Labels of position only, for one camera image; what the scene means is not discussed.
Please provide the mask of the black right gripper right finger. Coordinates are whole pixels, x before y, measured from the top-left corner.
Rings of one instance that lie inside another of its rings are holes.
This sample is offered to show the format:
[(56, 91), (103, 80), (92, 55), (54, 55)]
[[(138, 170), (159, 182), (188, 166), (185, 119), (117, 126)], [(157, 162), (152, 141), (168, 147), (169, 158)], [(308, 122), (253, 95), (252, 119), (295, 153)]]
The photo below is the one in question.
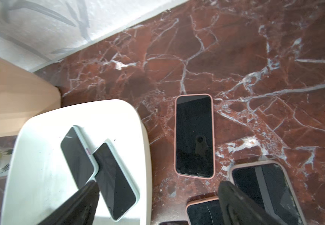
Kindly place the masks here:
[(275, 214), (266, 184), (259, 183), (263, 203), (260, 207), (254, 200), (230, 181), (222, 181), (218, 188), (218, 198), (226, 225), (284, 225)]

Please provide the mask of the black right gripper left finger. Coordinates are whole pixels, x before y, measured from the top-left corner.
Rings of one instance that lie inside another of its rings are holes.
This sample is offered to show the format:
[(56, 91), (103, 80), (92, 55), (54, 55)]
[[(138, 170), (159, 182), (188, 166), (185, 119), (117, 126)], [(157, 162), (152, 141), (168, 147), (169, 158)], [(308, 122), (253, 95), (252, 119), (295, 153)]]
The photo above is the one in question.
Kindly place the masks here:
[(92, 225), (99, 201), (99, 187), (89, 181), (40, 225)]

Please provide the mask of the small phone pink case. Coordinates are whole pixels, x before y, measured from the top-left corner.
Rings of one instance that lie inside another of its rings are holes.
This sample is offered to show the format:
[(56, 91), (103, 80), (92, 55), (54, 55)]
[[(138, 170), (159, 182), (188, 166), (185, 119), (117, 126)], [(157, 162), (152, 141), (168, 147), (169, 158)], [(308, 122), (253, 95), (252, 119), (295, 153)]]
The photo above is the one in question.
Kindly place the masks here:
[(280, 225), (306, 225), (286, 169), (273, 160), (234, 165), (229, 180)]

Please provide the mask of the phone light blue bottom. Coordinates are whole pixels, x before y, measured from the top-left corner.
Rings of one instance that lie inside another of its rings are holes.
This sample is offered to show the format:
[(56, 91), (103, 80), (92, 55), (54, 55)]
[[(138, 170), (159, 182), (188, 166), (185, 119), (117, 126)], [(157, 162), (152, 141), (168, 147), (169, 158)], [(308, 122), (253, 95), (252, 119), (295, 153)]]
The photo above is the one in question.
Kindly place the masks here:
[(95, 150), (93, 156), (99, 167), (95, 180), (100, 193), (111, 219), (120, 221), (139, 201), (139, 189), (109, 139)]

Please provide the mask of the dark phone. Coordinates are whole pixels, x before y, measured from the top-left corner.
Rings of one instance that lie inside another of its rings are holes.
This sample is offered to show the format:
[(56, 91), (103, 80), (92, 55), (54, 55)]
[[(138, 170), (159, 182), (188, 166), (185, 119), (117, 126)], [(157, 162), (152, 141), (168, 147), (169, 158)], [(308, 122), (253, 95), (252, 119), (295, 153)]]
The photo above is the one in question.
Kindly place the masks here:
[(60, 148), (79, 189), (95, 178), (99, 166), (79, 126), (73, 125), (69, 129)]

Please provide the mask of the large phone grey case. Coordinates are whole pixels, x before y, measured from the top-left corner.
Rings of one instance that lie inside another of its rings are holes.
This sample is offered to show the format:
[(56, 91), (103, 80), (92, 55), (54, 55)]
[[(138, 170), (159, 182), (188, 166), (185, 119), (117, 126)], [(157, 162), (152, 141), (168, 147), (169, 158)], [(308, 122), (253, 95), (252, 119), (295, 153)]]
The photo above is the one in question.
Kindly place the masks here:
[(165, 221), (161, 222), (159, 225), (189, 225), (187, 221)]

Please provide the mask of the large phone pink case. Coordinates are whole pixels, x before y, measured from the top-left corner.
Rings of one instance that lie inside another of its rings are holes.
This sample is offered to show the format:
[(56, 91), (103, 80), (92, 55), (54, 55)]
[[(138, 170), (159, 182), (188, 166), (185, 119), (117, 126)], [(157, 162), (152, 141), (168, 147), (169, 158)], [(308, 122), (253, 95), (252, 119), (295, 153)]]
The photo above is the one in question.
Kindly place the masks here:
[(199, 179), (215, 176), (213, 99), (209, 94), (180, 95), (175, 100), (174, 167)]

